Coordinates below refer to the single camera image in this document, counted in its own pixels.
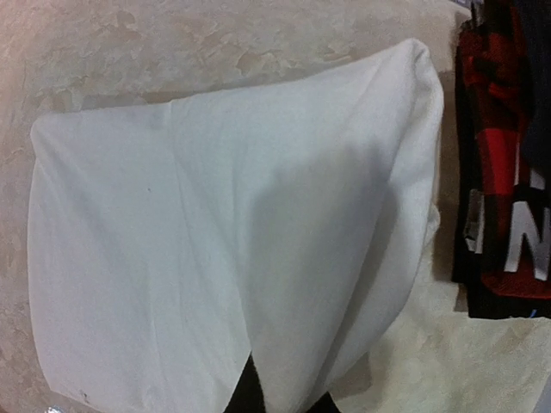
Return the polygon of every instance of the folded plaid garment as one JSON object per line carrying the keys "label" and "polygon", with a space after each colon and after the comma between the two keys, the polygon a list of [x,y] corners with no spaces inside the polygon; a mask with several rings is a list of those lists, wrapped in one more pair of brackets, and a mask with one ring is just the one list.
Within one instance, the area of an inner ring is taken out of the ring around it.
{"label": "folded plaid garment", "polygon": [[456,110],[461,194],[453,279],[471,317],[549,317],[546,183],[520,155],[532,113],[528,59],[510,0],[488,0],[460,36]]}

